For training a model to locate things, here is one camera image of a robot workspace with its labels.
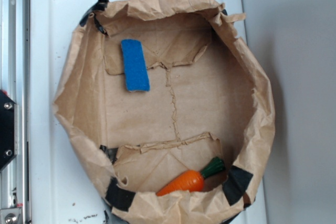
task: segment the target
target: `white surface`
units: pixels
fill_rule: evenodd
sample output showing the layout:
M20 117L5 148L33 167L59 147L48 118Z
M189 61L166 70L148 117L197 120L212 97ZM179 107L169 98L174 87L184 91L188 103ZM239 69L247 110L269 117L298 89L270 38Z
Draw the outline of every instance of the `white surface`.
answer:
M276 138L270 224L336 220L336 1L243 0L248 44L270 77Z
M96 1L31 0L29 172L34 224L90 224L104 220L104 205L51 112L71 33ZM242 11L241 0L217 1L226 2L229 14ZM236 27L245 37L244 23L237 23ZM266 223L262 187L256 203L233 223Z

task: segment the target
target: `white wall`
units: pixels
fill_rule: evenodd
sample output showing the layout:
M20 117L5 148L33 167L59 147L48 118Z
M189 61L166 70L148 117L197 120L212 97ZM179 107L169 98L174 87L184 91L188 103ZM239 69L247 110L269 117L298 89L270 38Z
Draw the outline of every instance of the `white wall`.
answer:
M277 112L264 177L268 223L334 224L336 0L243 5L247 41L270 77Z

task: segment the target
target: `paper bag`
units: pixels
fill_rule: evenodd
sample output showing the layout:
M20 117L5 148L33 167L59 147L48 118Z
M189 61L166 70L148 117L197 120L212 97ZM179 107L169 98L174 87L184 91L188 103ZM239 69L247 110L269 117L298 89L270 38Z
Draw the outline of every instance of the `paper bag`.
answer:
M54 112L97 191L130 224L217 224L255 201L274 138L269 79L215 0L99 0L73 32ZM128 92L120 43L151 90ZM201 192L155 192L211 158Z

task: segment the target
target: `metal frame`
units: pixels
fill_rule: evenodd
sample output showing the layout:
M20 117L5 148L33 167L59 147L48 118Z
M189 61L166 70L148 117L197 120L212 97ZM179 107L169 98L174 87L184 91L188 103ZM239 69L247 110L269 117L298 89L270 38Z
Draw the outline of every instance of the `metal frame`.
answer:
M17 156L0 174L1 212L17 211L17 223L29 223L27 85L29 0L2 0L1 89L17 103Z

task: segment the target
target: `white tray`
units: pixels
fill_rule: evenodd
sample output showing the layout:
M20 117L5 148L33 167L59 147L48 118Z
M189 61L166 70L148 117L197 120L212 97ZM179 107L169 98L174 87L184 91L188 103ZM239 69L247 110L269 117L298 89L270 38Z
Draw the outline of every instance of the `white tray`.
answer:
M34 224L104 223L105 204L80 166L68 136L51 111L72 31L97 0L31 0L29 142ZM241 0L225 2L241 13ZM244 23L235 24L245 38ZM121 223L113 219L110 223ZM263 187L256 203L233 224L266 224Z

